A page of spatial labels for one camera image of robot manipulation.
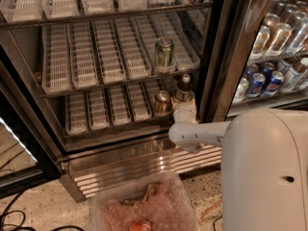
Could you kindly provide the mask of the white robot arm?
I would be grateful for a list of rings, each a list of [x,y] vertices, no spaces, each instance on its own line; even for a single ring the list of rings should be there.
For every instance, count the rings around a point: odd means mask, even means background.
[[[223,231],[308,231],[308,112],[250,109],[198,123],[180,104],[173,115],[173,143],[221,149]]]

